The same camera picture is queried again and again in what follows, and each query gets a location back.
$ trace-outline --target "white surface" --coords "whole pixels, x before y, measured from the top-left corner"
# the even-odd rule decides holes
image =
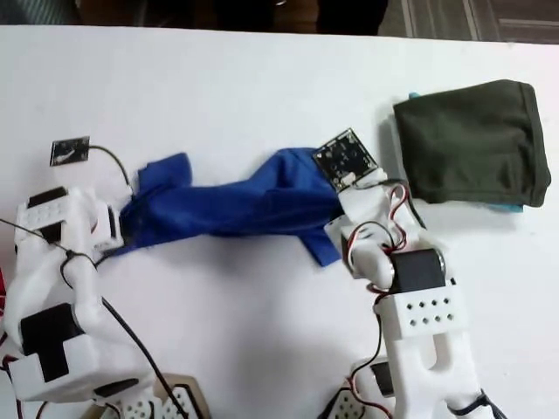
[[[245,178],[278,148],[319,146],[352,127],[390,175],[392,104],[411,91],[499,78],[535,87],[555,178],[559,169],[557,46],[3,27],[0,57],[0,214],[11,219],[55,177],[121,182],[101,153],[49,169],[53,140],[90,134],[131,172],[187,151],[195,184],[211,185]],[[418,207],[452,248],[485,390],[512,419],[554,416],[555,184],[542,209],[522,215]],[[10,276],[12,234],[0,231],[0,265]],[[107,298],[162,369],[195,375],[216,418],[316,417],[351,363],[375,349],[365,283],[341,263],[320,269],[292,237],[198,237],[100,271]],[[2,382],[2,416],[11,417]],[[52,407],[45,419],[70,410]]]

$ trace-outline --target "blue cloth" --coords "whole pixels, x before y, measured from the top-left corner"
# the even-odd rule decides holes
[[[127,252],[200,234],[298,237],[321,266],[340,258],[323,227],[342,213],[311,148],[278,151],[248,180],[193,187],[186,154],[140,170],[139,191],[121,212]]]

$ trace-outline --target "black circuit board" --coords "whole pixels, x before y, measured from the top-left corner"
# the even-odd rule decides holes
[[[351,128],[316,150],[313,158],[337,193],[378,168]]]
[[[87,161],[88,157],[89,137],[52,142],[51,167]]]

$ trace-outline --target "dark green bag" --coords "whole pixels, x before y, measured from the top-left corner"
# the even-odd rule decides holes
[[[543,205],[551,183],[531,85],[498,80],[394,106],[414,197]]]

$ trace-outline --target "white 3d-printed part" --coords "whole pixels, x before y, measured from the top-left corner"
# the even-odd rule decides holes
[[[385,334],[393,340],[442,334],[467,328],[459,286],[441,286],[394,294],[381,300]]]

